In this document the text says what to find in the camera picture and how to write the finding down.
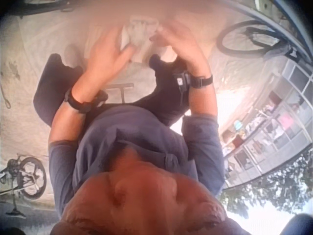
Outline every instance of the black watch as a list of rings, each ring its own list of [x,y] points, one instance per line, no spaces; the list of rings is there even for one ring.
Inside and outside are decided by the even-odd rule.
[[[80,103],[72,96],[72,88],[65,93],[64,102],[67,102],[73,109],[78,110],[81,114],[86,114],[91,110],[92,103]]]
[[[211,76],[210,78],[206,78],[204,76],[195,77],[189,74],[189,81],[190,81],[190,86],[196,89],[200,89],[202,87],[211,85],[213,83],[213,76]]]

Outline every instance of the shirt sleeve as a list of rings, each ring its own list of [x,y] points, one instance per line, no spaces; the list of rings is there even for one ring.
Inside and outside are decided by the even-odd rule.
[[[76,163],[77,143],[57,141],[49,145],[49,171],[55,208],[62,216],[64,207],[74,196],[72,178]]]
[[[194,159],[199,182],[211,193],[218,195],[225,183],[224,158],[218,133],[219,125],[208,114],[185,116],[182,134],[189,150],[189,159]]]

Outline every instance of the storefront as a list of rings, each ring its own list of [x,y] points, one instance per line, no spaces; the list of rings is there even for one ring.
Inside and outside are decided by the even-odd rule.
[[[288,61],[273,92],[279,104],[262,117],[244,143],[225,155],[225,188],[283,164],[313,142],[312,71]]]

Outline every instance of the leg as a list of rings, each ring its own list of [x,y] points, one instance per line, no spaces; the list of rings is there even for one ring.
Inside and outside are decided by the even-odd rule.
[[[34,96],[34,107],[42,121],[51,126],[65,93],[83,74],[81,67],[63,65],[58,54],[50,55]]]
[[[182,72],[186,65],[180,59],[165,63],[157,55],[151,57],[149,65],[156,72],[156,89],[133,105],[149,110],[164,125],[171,126],[189,109],[188,91],[183,94],[181,103],[179,86],[173,77],[174,70]]]
[[[308,214],[295,215],[284,227],[280,235],[308,235],[313,233],[313,218]]]

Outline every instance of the wristwatch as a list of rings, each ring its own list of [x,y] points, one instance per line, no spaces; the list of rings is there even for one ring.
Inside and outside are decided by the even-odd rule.
[[[72,95],[72,88],[70,88],[65,93],[64,102],[67,102],[73,109],[78,110],[78,112],[80,114],[86,114],[92,108],[92,103],[88,103],[88,102],[80,103],[80,102],[78,102]]]
[[[204,76],[195,77],[189,73],[189,81],[190,81],[190,86],[196,89],[200,89],[202,87],[211,85],[213,83],[213,76],[211,76],[210,78],[206,78]]]

